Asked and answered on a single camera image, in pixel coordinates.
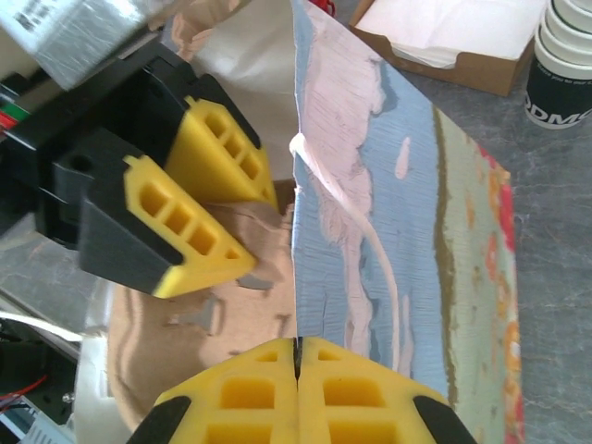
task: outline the yellow foam pad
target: yellow foam pad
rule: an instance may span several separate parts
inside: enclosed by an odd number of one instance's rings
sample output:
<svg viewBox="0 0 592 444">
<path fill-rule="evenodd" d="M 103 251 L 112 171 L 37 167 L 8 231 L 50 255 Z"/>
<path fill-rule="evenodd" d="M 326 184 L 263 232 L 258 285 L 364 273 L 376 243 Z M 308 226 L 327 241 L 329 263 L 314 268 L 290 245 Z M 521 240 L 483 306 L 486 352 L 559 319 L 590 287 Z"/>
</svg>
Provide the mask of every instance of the yellow foam pad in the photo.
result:
<svg viewBox="0 0 592 444">
<path fill-rule="evenodd" d="M 297 444 L 292 350 L 290 339 L 272 340 L 164 393 L 156 404 L 191 399 L 171 444 Z"/>
<path fill-rule="evenodd" d="M 254 257 L 150 157 L 126 157 L 128 210 L 183 255 L 154 296 L 169 298 L 240 278 Z"/>
<path fill-rule="evenodd" d="M 437 392 L 327 340 L 303 340 L 302 444 L 435 444 L 413 398 Z"/>
<path fill-rule="evenodd" d="M 257 149 L 220 104 L 190 105 L 166 160 L 165 171 L 200 203 L 268 202 L 278 209 L 265 147 Z"/>
</svg>

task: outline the gray tabletop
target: gray tabletop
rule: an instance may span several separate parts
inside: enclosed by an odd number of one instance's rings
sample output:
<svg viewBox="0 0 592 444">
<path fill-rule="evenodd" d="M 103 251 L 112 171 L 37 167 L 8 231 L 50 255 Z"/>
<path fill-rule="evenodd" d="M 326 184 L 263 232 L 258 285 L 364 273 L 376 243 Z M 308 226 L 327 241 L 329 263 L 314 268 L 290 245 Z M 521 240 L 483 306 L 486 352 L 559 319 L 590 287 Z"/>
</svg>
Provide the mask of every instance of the gray tabletop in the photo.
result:
<svg viewBox="0 0 592 444">
<path fill-rule="evenodd" d="M 511 97 L 501 98 L 407 77 L 512 173 L 528 442 L 588 443 L 592 119 L 573 129 L 539 129 L 524 115 L 524 78 Z M 74 261 L 73 253 L 31 233 L 30 220 L 24 221 L 0 241 L 0 291 L 82 331 L 96 278 Z"/>
</svg>

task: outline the blue paint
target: blue paint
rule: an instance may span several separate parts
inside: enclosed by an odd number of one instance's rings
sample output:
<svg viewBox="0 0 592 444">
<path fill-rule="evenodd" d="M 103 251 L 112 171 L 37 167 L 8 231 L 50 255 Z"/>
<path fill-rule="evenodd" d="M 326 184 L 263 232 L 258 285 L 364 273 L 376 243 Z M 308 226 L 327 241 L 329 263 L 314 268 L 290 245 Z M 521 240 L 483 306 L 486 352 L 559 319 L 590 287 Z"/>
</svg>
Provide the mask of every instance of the blue paint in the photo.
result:
<svg viewBox="0 0 592 444">
<path fill-rule="evenodd" d="M 296 105 L 300 111 L 304 109 L 304 80 L 313 43 L 313 23 L 304 11 L 302 0 L 292 0 L 292 10 L 294 13 L 294 41 L 296 43 Z"/>
<path fill-rule="evenodd" d="M 381 72 L 387 99 L 383 112 L 371 119 L 368 137 L 362 147 L 362 159 L 372 172 L 374 186 L 371 220 L 393 266 L 400 305 L 402 296 L 413 294 L 414 377 L 447 394 L 440 287 L 434 251 L 438 150 L 432 105 L 386 62 Z M 389 103 L 393 97 L 399 100 L 395 105 Z M 395 165 L 406 137 L 412 140 L 410 171 L 406 179 L 399 180 L 394 174 Z M 375 313 L 371 325 L 377 338 L 377 350 L 372 353 L 379 355 L 382 363 L 392 362 L 392 319 L 387 321 L 392 316 L 387 283 L 367 241 L 364 241 L 363 252 L 364 287 L 373 299 L 380 300 L 379 312 Z"/>
<path fill-rule="evenodd" d="M 302 160 L 296 161 L 295 171 L 302 186 L 292 242 L 298 335 L 321 336 L 343 346 L 347 317 L 343 256 L 321 232 L 318 198 Z"/>
<path fill-rule="evenodd" d="M 292 5 L 297 44 L 296 98 L 302 110 L 313 27 L 302 0 L 292 0 Z M 361 148 L 364 166 L 370 171 L 374 186 L 371 220 L 394 268 L 400 298 L 413 295 L 413 376 L 446 396 L 448 384 L 434 251 L 438 150 L 432 105 L 385 62 L 380 71 L 386 98 L 382 112 L 371 117 L 368 137 Z M 411 170 L 405 180 L 398 180 L 394 170 L 405 137 L 412 139 Z M 302 189 L 296 198 L 292 251 L 298 333 L 324 336 L 343 345 L 347 298 L 342 253 L 322 234 L 318 198 L 300 158 L 295 161 L 295 176 Z M 375 310 L 370 326 L 370 357 L 391 366 L 392 310 L 387 284 L 366 241 L 361 248 L 362 282 Z"/>
</svg>

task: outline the white cup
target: white cup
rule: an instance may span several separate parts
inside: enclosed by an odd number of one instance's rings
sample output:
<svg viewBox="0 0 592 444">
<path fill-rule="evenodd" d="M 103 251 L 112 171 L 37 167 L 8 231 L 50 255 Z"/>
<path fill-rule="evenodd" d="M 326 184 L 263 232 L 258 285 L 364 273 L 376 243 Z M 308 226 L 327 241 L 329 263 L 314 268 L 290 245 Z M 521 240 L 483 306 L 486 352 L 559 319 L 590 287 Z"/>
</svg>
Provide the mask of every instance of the white cup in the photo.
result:
<svg viewBox="0 0 592 444">
<path fill-rule="evenodd" d="M 563 130 L 592 114 L 592 66 L 556 57 L 543 45 L 541 30 L 539 27 L 535 35 L 525 111 L 538 126 Z"/>
<path fill-rule="evenodd" d="M 589 4 L 590 2 L 581 1 L 580 3 Z M 592 11 L 576 5 L 574 0 L 553 0 L 553 5 L 565 23 L 577 30 L 592 33 Z"/>
<path fill-rule="evenodd" d="M 557 11 L 552 2 L 547 8 L 545 19 L 547 20 L 551 33 L 557 37 L 558 40 L 569 44 L 573 48 L 592 51 L 592 34 L 578 31 L 576 28 L 572 28 L 565 24 L 565 22 L 561 20 L 561 17 L 557 15 Z"/>
<path fill-rule="evenodd" d="M 573 3 L 586 11 L 592 11 L 592 0 L 573 0 Z"/>
<path fill-rule="evenodd" d="M 540 23 L 540 40 L 554 56 L 561 60 L 576 65 L 590 65 L 592 66 L 592 51 L 585 51 L 572 46 L 560 40 L 558 36 L 553 35 L 550 26 L 547 23 L 547 18 L 543 18 Z"/>
</svg>

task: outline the brown paper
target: brown paper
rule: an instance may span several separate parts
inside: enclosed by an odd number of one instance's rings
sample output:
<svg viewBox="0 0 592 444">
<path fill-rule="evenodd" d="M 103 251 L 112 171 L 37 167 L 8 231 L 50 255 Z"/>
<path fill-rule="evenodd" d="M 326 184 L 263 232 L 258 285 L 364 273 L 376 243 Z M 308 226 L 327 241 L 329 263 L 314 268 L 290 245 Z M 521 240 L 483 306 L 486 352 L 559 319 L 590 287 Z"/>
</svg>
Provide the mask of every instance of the brown paper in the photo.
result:
<svg viewBox="0 0 592 444">
<path fill-rule="evenodd" d="M 294 183 L 276 185 L 284 216 L 264 203 L 207 205 L 257 257 L 253 274 L 272 280 L 271 290 L 228 282 L 169 300 L 124 288 L 116 295 L 107 376 L 130 429 L 162 392 L 263 342 L 296 335 L 290 256 Z"/>
<path fill-rule="evenodd" d="M 227 19 L 241 0 L 191 0 L 173 18 L 171 39 L 179 48 L 178 55 L 191 61 L 207 42 L 213 28 Z"/>
</svg>

